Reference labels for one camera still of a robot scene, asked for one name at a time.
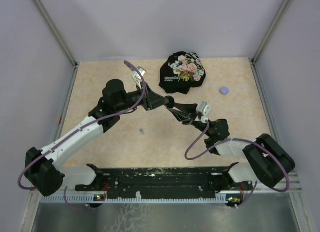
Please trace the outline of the black earbud charging case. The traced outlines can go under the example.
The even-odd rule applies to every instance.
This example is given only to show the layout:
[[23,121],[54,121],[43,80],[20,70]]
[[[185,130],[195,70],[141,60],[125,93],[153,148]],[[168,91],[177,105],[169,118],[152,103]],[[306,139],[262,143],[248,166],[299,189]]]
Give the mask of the black earbud charging case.
[[166,96],[165,97],[166,98],[166,104],[165,104],[165,106],[167,107],[167,108],[174,108],[175,107],[175,99],[172,97],[172,96]]

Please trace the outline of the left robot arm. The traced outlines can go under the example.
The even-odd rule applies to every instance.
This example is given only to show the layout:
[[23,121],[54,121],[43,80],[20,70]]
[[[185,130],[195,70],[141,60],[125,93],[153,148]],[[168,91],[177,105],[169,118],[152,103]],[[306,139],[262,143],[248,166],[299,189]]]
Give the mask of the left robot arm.
[[88,186],[97,191],[104,178],[93,165],[65,167],[70,157],[86,144],[110,130],[125,114],[138,106],[146,111],[169,104],[169,99],[153,92],[141,83],[137,90],[127,93],[119,79],[110,80],[102,91],[98,105],[70,132],[38,150],[26,153],[25,177],[44,196],[56,193],[62,187]]

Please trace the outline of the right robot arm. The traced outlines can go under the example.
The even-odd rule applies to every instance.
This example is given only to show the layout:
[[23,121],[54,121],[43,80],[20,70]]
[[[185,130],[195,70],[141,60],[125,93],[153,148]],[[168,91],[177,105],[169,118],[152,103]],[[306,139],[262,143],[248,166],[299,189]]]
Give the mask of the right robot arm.
[[198,142],[207,136],[204,143],[206,150],[193,157],[194,160],[210,153],[218,156],[234,156],[246,159],[246,163],[237,163],[227,170],[223,184],[229,190],[235,190],[241,182],[258,181],[274,190],[276,185],[285,180],[289,189],[289,173],[296,163],[293,158],[269,135],[263,133],[255,140],[230,136],[226,119],[211,121],[208,119],[210,106],[200,104],[179,104],[170,102],[166,109],[184,125],[191,125],[201,131],[195,139]]

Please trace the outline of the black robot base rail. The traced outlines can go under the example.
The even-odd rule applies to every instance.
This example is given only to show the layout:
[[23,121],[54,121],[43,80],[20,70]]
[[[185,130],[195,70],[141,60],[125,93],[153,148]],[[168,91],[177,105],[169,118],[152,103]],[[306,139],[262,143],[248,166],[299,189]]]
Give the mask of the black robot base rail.
[[77,192],[105,192],[109,199],[214,199],[222,191],[250,191],[248,182],[235,183],[229,167],[98,168],[89,185],[76,185]]

